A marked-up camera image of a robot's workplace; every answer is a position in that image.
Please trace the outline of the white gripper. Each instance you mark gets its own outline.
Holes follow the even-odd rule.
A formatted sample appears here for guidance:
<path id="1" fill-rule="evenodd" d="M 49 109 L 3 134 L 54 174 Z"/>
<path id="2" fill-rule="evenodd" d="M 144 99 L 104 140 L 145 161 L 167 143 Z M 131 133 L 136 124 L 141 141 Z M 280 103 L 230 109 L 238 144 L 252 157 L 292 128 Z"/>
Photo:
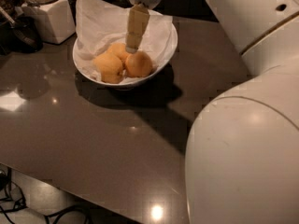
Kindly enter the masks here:
<path id="1" fill-rule="evenodd" d="M 149 9 L 157 7 L 162 0 L 129 0 L 133 5 L 129 10 L 127 33 L 125 38 L 126 51 L 136 53 L 145 33 L 150 14 Z"/>

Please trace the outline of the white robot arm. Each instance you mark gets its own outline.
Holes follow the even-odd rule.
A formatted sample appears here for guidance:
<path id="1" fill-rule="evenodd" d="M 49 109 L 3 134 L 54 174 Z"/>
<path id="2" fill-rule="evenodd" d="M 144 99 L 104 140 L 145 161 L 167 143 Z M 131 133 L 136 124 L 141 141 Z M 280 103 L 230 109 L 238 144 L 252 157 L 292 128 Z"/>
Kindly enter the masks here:
<path id="1" fill-rule="evenodd" d="M 190 224 L 299 224 L 299 1 L 206 2 L 252 78 L 192 125 Z"/>

